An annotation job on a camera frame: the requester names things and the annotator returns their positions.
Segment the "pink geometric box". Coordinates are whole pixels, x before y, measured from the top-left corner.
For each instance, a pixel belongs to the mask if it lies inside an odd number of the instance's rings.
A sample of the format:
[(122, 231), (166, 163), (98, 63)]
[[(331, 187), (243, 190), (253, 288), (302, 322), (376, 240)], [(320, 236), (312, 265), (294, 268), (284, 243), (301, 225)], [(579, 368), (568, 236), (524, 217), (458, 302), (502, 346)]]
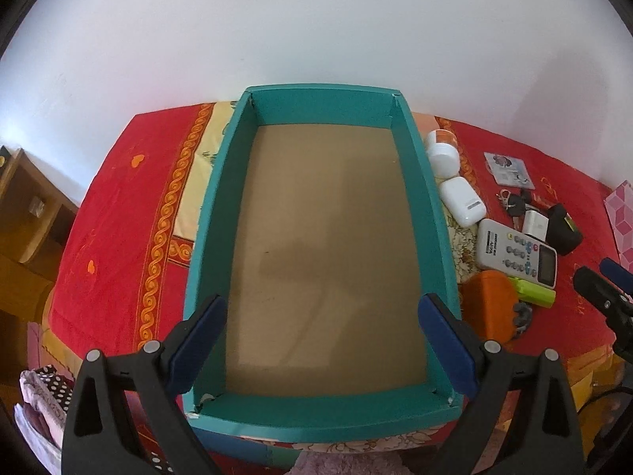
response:
[(633, 189), (624, 181), (604, 200), (612, 227), (620, 265), (632, 270), (633, 264)]

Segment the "polka dot folded cloth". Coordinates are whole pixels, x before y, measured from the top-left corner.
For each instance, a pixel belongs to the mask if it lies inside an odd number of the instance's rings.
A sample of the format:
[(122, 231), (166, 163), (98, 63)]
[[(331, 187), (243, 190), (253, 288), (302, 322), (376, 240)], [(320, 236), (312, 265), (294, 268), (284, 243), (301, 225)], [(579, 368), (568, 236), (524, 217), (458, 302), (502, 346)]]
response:
[(21, 436), (50, 474), (61, 473), (62, 443), (74, 382), (48, 365), (19, 376), (23, 402), (14, 405)]

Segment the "illustrated ID card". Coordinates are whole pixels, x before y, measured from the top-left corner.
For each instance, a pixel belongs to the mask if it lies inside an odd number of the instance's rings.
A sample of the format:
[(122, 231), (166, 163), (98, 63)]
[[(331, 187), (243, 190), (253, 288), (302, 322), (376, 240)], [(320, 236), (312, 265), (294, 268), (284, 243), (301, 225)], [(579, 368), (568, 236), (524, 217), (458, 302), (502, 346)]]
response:
[(535, 186), (529, 176), (523, 160), (508, 157), (504, 154), (485, 152), (486, 164), (498, 186), (534, 190)]

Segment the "pink fluffy blanket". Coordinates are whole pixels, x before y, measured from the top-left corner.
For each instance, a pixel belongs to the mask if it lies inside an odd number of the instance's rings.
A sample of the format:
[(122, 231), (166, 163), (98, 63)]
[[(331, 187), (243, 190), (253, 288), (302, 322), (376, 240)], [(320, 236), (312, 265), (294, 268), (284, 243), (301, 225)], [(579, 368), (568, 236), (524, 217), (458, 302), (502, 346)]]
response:
[(396, 452), (374, 454), (326, 454), (303, 451), (288, 475), (411, 475)]

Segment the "lime green utility knife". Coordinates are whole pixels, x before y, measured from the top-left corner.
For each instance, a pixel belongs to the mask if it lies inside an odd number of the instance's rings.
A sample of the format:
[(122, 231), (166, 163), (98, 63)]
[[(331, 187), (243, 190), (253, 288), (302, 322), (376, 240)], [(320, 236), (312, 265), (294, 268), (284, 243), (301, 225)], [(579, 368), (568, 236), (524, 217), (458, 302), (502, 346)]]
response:
[(509, 277), (508, 280), (512, 283), (520, 301), (547, 309), (553, 307), (556, 300), (556, 292), (553, 289), (520, 278)]

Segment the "red patterned bedspread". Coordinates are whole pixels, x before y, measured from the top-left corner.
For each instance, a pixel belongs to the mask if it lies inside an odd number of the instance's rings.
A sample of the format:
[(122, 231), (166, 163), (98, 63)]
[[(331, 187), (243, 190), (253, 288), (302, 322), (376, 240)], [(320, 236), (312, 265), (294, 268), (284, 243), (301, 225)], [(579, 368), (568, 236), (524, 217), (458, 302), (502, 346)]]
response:
[[(80, 205), (60, 271), (44, 310), (43, 342), (71, 373), (90, 348), (127, 354), (166, 335), (184, 306), (193, 235), (210, 158), (233, 113), (230, 102), (176, 107), (135, 116), (119, 136)], [(609, 403), (589, 398), (615, 386), (624, 362), (613, 352), (603, 316), (578, 296), (572, 275), (618, 252), (604, 200), (609, 188), (542, 151), (459, 121), (416, 114), (419, 131), (452, 131), (461, 172), (503, 220), (498, 186), (484, 153), (507, 153), (526, 163), (539, 198), (560, 203), (582, 231), (579, 247), (560, 263), (557, 298), (535, 312), (532, 327), (512, 349), (535, 353), (553, 345), (567, 364), (591, 447)]]

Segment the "white remote control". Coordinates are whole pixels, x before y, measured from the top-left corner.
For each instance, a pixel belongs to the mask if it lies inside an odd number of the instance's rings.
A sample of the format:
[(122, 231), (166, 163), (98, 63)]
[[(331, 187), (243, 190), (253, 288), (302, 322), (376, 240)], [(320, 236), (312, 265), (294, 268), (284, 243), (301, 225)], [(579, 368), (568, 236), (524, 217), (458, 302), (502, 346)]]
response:
[(492, 219), (482, 219), (478, 225), (475, 263), (479, 268), (497, 270), (546, 289), (556, 286), (557, 252)]

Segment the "orange pouch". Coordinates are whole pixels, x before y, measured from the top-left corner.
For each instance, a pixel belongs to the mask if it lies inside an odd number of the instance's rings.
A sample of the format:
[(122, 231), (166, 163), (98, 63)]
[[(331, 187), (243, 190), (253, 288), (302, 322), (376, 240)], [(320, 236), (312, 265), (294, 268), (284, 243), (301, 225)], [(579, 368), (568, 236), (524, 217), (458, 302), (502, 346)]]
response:
[(481, 271), (461, 284), (460, 294), (462, 319), (482, 340), (501, 344), (512, 340), (518, 297), (507, 275), (494, 270)]

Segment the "keys with black fob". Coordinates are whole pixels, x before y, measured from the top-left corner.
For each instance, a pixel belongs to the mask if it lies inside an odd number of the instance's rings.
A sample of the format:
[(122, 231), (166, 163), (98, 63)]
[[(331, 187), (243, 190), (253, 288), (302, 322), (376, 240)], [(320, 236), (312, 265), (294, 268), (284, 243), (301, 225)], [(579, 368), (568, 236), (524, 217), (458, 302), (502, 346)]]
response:
[(503, 189), (497, 194), (497, 198), (506, 214), (512, 220), (512, 227), (515, 230), (523, 228), (523, 220), (528, 210), (534, 210), (546, 215), (550, 205), (548, 201), (539, 198), (532, 191), (521, 188), (518, 193), (508, 189)]

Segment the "teal cardboard box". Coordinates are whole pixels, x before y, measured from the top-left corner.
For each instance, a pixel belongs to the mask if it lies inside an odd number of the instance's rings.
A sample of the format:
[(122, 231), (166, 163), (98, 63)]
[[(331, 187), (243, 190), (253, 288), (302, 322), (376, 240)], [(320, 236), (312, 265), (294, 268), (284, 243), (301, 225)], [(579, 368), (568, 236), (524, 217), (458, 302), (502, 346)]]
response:
[(457, 311), (422, 136), (394, 89), (248, 88), (206, 189), (184, 312), (226, 322), (182, 406), (202, 435), (373, 440), (456, 419), (417, 308)]

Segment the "white earbuds case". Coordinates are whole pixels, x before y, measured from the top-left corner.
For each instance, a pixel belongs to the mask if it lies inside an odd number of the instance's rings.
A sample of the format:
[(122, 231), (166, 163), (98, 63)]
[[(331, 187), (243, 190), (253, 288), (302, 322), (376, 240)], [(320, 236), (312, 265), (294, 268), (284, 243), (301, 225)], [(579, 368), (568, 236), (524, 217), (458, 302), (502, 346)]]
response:
[(487, 208), (468, 180), (457, 176), (439, 184), (442, 203), (461, 227), (470, 227), (482, 221)]

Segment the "white plug charger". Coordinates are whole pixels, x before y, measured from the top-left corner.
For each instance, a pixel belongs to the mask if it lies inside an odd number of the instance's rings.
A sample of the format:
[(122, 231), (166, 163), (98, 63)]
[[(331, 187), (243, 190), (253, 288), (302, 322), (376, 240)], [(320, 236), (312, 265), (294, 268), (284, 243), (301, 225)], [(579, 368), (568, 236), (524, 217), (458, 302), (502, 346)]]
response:
[(532, 238), (544, 242), (547, 235), (549, 219), (538, 212), (538, 210), (528, 209), (523, 216), (523, 226), (521, 231)]

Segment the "wooden shelf cabinet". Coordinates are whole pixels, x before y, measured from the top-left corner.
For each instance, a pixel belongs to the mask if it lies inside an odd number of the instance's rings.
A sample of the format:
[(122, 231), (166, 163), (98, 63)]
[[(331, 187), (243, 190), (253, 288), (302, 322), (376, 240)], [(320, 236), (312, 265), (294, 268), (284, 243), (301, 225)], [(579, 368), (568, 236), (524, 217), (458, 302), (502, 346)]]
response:
[(42, 321), (78, 207), (24, 150), (1, 149), (1, 383), (26, 368), (29, 323)]

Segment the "white round jar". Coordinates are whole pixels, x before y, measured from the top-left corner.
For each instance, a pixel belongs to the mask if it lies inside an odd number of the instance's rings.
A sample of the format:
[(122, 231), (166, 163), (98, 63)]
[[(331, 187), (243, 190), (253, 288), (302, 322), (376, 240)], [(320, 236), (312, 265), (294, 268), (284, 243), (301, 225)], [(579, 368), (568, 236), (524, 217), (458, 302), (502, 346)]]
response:
[(457, 176), (460, 171), (460, 157), (458, 150), (447, 142), (438, 142), (427, 150), (427, 157), (434, 173), (439, 179), (449, 179)]

